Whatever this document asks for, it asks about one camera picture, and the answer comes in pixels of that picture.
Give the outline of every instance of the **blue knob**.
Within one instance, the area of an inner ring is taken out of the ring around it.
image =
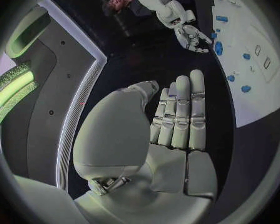
[[[227,77],[227,80],[234,82],[235,81],[235,76],[234,75],[230,75]]]
[[[242,87],[241,87],[241,90],[242,90],[244,93],[246,93],[246,92],[248,92],[249,90],[251,90],[251,87],[250,87],[250,86],[242,86]]]
[[[215,52],[218,56],[221,56],[223,53],[223,45],[220,41],[217,41],[215,44]]]
[[[225,16],[216,16],[216,20],[217,20],[217,21],[228,22],[228,18],[225,17]]]
[[[212,38],[217,38],[218,35],[217,35],[216,33],[212,33],[212,34],[211,34],[211,37],[212,37]]]
[[[246,59],[246,60],[250,60],[250,55],[247,54],[247,53],[244,53],[243,58]]]

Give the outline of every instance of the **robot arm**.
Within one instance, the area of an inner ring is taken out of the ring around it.
[[[191,10],[185,11],[182,5],[175,0],[138,1],[148,9],[156,11],[158,19],[164,26],[174,29],[176,37],[183,48],[200,53],[208,52],[208,49],[197,47],[199,39],[202,39],[207,44],[211,44],[212,41],[197,28],[186,24],[196,20]]]

